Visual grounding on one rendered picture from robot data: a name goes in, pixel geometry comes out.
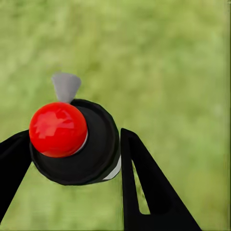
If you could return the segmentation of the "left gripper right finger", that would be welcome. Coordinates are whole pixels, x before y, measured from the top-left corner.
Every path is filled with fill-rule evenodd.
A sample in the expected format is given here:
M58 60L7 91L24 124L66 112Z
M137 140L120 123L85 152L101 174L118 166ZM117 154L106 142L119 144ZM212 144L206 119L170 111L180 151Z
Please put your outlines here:
M121 128L124 231L202 231L141 139ZM139 211L135 165L151 214Z

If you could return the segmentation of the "pesticide atomizer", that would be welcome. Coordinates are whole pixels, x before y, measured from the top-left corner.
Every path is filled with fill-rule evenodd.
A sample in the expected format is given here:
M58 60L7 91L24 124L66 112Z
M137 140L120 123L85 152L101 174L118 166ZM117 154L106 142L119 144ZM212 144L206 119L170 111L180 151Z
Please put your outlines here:
M64 186L114 179L121 170L119 131L100 104L74 99L75 74L52 76L58 102L39 108L29 124L29 149L38 171Z

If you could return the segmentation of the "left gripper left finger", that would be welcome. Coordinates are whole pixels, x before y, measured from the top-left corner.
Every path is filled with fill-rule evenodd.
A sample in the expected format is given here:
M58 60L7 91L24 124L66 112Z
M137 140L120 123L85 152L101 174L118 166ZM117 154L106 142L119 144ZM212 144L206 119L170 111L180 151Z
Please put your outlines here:
M0 143L0 223L31 162L29 130Z

